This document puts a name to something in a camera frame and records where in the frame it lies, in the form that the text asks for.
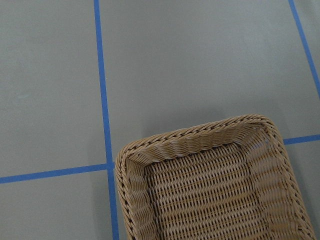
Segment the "brown wicker basket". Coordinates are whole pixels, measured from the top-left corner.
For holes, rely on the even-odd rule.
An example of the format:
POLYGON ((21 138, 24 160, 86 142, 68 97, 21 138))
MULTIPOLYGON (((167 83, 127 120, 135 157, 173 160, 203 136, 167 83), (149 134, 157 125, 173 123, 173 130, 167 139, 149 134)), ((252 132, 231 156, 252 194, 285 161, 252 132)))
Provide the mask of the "brown wicker basket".
POLYGON ((246 114, 127 144, 115 161, 130 240, 314 240, 284 141, 246 114))

